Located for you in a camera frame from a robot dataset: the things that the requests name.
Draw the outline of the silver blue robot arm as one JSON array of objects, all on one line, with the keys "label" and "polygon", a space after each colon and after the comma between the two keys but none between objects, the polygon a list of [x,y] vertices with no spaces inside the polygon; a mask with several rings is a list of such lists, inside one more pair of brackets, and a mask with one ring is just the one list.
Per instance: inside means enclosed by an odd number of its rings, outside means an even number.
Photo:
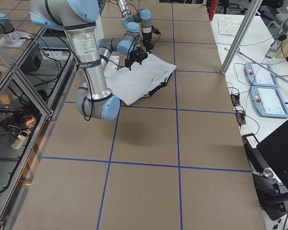
[{"label": "silver blue robot arm", "polygon": [[135,22],[141,23],[143,45],[148,53],[154,48],[154,42],[152,42],[152,34],[160,34],[160,31],[153,27],[151,21],[151,12],[149,9],[136,9],[136,13],[132,13],[128,8],[128,3],[125,0],[116,0],[116,3],[120,9],[122,15],[122,24],[124,27],[127,23]]},{"label": "silver blue robot arm", "polygon": [[139,45],[138,23],[127,23],[123,37],[97,42],[99,4],[96,0],[32,0],[30,17],[36,25],[65,32],[84,76],[76,94],[79,113],[86,119],[114,119],[120,110],[120,100],[107,86],[104,69],[112,52],[126,55],[127,68],[147,58],[148,54]]}]

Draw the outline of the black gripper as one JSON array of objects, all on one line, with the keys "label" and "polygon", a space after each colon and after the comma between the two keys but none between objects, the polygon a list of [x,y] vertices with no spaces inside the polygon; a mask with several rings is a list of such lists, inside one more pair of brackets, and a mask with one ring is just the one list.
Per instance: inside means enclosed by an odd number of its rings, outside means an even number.
[{"label": "black gripper", "polygon": [[128,55],[128,58],[125,59],[125,67],[131,71],[131,66],[134,62],[142,65],[142,61],[146,58],[148,58],[148,54],[141,47],[137,47],[136,50],[131,51]]},{"label": "black gripper", "polygon": [[146,53],[151,54],[154,48],[154,42],[151,40],[143,39],[143,45],[145,46]]}]

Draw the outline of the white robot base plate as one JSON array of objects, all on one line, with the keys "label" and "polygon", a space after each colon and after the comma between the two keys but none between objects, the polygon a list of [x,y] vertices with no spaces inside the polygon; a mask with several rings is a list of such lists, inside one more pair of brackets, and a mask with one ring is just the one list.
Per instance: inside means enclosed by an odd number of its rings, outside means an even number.
[{"label": "white robot base plate", "polygon": [[119,69],[120,57],[111,55],[108,62],[105,62],[103,65],[104,75],[107,78],[108,76],[114,74]]}]

